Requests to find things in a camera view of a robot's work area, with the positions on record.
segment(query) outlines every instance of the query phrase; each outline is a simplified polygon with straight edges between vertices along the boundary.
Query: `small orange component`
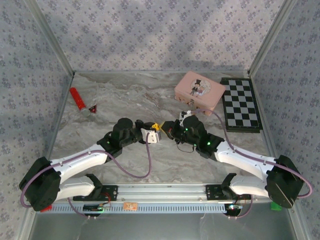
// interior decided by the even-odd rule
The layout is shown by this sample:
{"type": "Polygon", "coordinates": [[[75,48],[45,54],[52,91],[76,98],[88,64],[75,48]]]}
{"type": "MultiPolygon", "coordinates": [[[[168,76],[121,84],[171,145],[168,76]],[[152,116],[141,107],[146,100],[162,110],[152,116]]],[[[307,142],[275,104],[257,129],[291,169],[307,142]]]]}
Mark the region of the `small orange component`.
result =
{"type": "Polygon", "coordinates": [[[123,209],[129,211],[137,211],[138,210],[138,203],[137,202],[124,202],[123,209]]]}
{"type": "Polygon", "coordinates": [[[40,211],[40,213],[43,213],[43,212],[46,212],[46,211],[51,211],[51,210],[52,210],[52,205],[47,206],[46,208],[42,209],[42,210],[40,211]]]}

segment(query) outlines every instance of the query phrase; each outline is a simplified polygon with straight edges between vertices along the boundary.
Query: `red marker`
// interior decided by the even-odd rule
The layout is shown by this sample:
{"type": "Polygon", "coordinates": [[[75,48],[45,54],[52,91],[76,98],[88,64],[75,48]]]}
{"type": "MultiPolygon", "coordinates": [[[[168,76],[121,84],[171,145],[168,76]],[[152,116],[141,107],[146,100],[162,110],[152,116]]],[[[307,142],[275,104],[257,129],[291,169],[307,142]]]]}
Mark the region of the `red marker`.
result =
{"type": "Polygon", "coordinates": [[[75,87],[71,87],[69,91],[73,97],[73,100],[75,101],[75,104],[78,106],[80,113],[83,116],[88,117],[90,115],[90,110],[86,107],[77,89],[75,87]]]}

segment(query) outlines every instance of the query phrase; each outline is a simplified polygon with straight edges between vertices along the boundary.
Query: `black cable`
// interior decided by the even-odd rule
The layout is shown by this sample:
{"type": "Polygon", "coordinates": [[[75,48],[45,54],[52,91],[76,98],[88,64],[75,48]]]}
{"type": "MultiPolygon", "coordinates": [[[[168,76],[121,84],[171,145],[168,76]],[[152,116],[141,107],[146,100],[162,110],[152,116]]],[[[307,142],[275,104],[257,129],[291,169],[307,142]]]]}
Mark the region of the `black cable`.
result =
{"type": "Polygon", "coordinates": [[[184,153],[187,153],[187,154],[191,154],[195,151],[195,146],[192,146],[192,151],[184,151],[184,150],[181,150],[178,146],[178,143],[176,144],[176,147],[181,151],[181,152],[184,152],[184,153]]]}
{"type": "Polygon", "coordinates": [[[233,204],[236,204],[238,201],[239,201],[239,196],[237,195],[236,196],[236,200],[235,200],[235,202],[233,204]]]}

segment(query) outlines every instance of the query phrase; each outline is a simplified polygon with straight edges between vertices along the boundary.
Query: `pink tin box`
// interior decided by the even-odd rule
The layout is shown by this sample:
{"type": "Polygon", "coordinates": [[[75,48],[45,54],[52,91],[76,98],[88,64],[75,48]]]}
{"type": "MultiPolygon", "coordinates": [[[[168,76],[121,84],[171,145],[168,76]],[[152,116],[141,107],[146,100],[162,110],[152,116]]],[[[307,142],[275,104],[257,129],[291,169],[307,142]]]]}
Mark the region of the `pink tin box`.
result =
{"type": "MultiPolygon", "coordinates": [[[[225,86],[188,71],[174,88],[174,98],[197,109],[214,110],[225,90],[225,86]]],[[[205,114],[209,116],[211,112],[206,111],[205,114]]]]}

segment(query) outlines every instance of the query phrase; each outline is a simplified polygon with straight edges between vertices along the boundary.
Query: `black joint housing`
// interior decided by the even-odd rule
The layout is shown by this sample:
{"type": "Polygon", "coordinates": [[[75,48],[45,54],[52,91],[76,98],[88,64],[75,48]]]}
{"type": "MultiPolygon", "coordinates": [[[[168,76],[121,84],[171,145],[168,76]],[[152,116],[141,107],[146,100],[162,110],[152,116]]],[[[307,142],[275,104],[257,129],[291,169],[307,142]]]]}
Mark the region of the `black joint housing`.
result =
{"type": "Polygon", "coordinates": [[[145,129],[145,130],[153,130],[152,126],[154,125],[154,122],[143,122],[141,120],[135,121],[135,128],[136,129],[145,129]]]}
{"type": "Polygon", "coordinates": [[[102,139],[96,142],[114,158],[122,154],[122,148],[139,142],[143,139],[141,128],[134,128],[133,122],[126,117],[120,118],[113,126],[112,132],[106,134],[102,139]]]}
{"type": "MultiPolygon", "coordinates": [[[[51,162],[48,161],[46,157],[38,158],[21,180],[19,188],[23,190],[34,175],[50,165],[51,162]]],[[[51,168],[31,183],[25,192],[25,197],[35,211],[41,211],[47,208],[56,200],[60,190],[60,181],[61,177],[59,173],[51,168]]]]}
{"type": "Polygon", "coordinates": [[[221,137],[208,133],[204,124],[195,116],[188,116],[183,120],[183,126],[180,121],[165,121],[161,127],[168,138],[175,140],[176,143],[187,143],[193,145],[195,150],[206,159],[216,161],[215,153],[217,147],[225,140],[221,137]]]}
{"type": "Polygon", "coordinates": [[[206,199],[208,201],[213,200],[250,200],[250,194],[237,195],[230,188],[230,183],[232,179],[236,176],[236,173],[229,173],[225,177],[222,184],[210,184],[205,186],[206,199]]]}
{"type": "Polygon", "coordinates": [[[90,178],[90,180],[93,182],[93,185],[94,185],[93,191],[87,197],[90,199],[97,199],[101,194],[103,185],[94,174],[89,173],[89,174],[86,174],[86,176],[90,178]]]}
{"type": "MultiPolygon", "coordinates": [[[[299,173],[290,158],[280,155],[275,161],[277,164],[299,173]]],[[[271,171],[267,171],[267,175],[265,189],[268,191],[270,199],[284,208],[292,208],[304,182],[296,175],[277,166],[274,166],[271,171]]]]}

